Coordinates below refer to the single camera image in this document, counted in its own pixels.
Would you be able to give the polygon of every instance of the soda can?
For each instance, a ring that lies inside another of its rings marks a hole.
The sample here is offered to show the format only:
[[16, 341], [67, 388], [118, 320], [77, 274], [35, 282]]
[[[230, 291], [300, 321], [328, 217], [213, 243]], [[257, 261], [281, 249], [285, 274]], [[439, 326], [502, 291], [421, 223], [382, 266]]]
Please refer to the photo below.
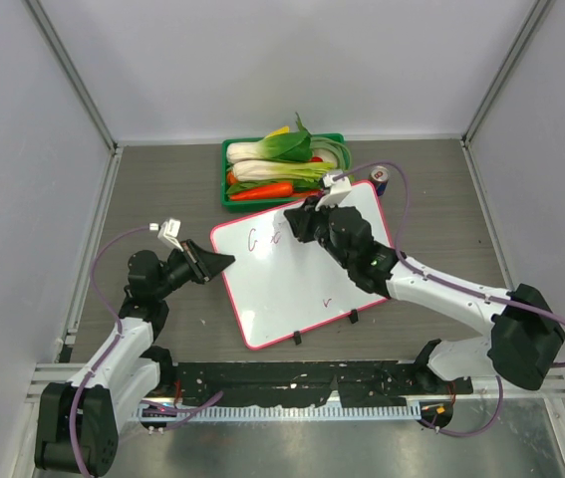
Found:
[[389, 183], [390, 177], [391, 174], [389, 171], [382, 166], [375, 166], [371, 171], [369, 181], [371, 181], [375, 186], [375, 192], [378, 196], [381, 196], [384, 194], [384, 191], [386, 191], [386, 185]]

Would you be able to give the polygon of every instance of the orange carrot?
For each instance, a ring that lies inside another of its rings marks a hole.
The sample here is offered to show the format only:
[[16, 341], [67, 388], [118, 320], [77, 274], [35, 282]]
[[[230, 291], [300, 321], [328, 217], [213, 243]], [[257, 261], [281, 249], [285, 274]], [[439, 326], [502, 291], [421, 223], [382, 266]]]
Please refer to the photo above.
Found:
[[233, 175], [233, 172], [229, 171], [226, 175], [226, 182], [229, 183], [229, 186], [232, 186], [233, 184], [236, 184], [238, 182], [238, 180], [235, 178], [235, 176]]
[[290, 182], [276, 182], [266, 186], [254, 187], [247, 191], [238, 192], [229, 196], [232, 201], [253, 201], [256, 199], [274, 199], [289, 197], [293, 194], [293, 184]]
[[314, 191], [294, 192], [293, 194], [291, 194], [291, 197], [308, 197], [313, 194], [317, 194], [318, 192], [320, 192], [319, 189], [315, 189]]

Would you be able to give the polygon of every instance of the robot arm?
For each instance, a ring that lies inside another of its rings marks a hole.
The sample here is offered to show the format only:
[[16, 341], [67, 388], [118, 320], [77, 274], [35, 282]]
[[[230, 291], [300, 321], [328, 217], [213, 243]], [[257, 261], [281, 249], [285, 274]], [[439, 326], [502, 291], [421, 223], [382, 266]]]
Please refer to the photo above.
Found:
[[435, 341], [424, 348], [425, 364], [441, 379], [498, 373], [522, 388], [539, 389], [563, 345], [563, 329], [537, 314], [489, 299], [508, 297], [550, 311], [541, 294], [523, 284], [515, 291], [489, 288], [413, 258], [400, 260], [395, 249], [375, 241], [371, 225], [355, 207], [338, 205], [351, 184], [346, 177], [335, 180], [337, 175], [323, 178], [322, 196], [310, 196], [300, 207], [284, 212], [295, 238], [317, 241], [363, 291], [413, 302], [475, 329], [481, 337]]
[[119, 433], [141, 400], [175, 382], [168, 350], [153, 346], [168, 314], [164, 300], [187, 282], [206, 284], [235, 260], [193, 241], [178, 242], [179, 222], [166, 221], [158, 238], [173, 248], [166, 261], [139, 251], [129, 261], [126, 298], [114, 327], [92, 359], [65, 383], [50, 383], [41, 394], [35, 464], [37, 468], [79, 472], [69, 432], [70, 408], [88, 372], [77, 417], [77, 436], [86, 467], [105, 475], [116, 456]]

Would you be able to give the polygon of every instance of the white wall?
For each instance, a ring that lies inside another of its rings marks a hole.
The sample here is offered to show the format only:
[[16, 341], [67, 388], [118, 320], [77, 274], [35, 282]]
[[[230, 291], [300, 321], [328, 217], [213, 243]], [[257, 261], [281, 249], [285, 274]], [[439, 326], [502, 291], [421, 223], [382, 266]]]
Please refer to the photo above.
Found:
[[23, 4], [0, 0], [0, 477], [77, 274], [108, 153]]
[[460, 135], [533, 0], [45, 0], [117, 139]]
[[514, 278], [565, 315], [565, 1], [555, 2], [474, 151]]

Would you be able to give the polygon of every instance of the green tray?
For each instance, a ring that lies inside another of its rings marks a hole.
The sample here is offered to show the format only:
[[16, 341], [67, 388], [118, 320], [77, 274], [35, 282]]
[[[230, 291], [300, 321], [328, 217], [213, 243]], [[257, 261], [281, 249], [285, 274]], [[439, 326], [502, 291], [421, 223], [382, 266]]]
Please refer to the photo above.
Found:
[[[325, 134], [314, 134], [319, 137], [327, 137], [333, 141], [344, 144], [344, 137], [338, 132], [328, 132]], [[280, 199], [259, 199], [257, 201], [231, 201], [226, 194], [226, 173], [229, 170], [229, 163], [226, 160], [226, 149], [235, 142], [255, 142], [261, 137], [242, 137], [238, 139], [228, 139], [222, 143], [222, 205], [231, 212], [257, 212], [271, 207], [286, 204], [287, 202], [297, 201], [297, 197], [284, 197]]]

